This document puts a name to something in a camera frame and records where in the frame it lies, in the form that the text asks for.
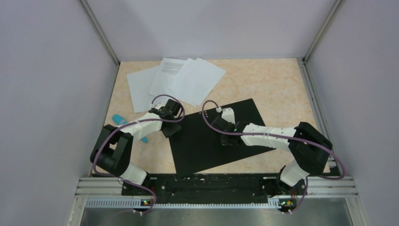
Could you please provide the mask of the grey black folder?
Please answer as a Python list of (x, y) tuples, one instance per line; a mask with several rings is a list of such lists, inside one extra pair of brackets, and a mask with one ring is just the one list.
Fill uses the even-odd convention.
[(223, 146), (200, 112), (186, 115), (182, 129), (169, 138), (176, 173), (188, 176), (203, 170), (272, 151), (264, 146)]

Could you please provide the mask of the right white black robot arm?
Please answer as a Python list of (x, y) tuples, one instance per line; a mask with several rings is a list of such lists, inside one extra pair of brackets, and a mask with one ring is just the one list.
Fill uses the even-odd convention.
[(223, 145), (264, 146), (290, 152), (294, 160), (284, 166), (276, 181), (282, 194), (310, 174), (323, 173), (332, 143), (311, 124), (301, 122), (296, 127), (274, 128), (247, 122), (232, 123), (216, 117), (211, 126), (222, 134)]

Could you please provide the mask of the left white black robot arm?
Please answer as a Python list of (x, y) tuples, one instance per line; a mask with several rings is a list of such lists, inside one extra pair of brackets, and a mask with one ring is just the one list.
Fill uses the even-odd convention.
[(108, 174), (133, 183), (139, 194), (150, 191), (148, 173), (130, 161), (134, 140), (161, 131), (165, 138), (173, 136), (182, 127), (180, 121), (185, 111), (179, 101), (169, 99), (154, 105), (141, 118), (123, 125), (105, 125), (90, 156), (93, 167), (97, 166)]

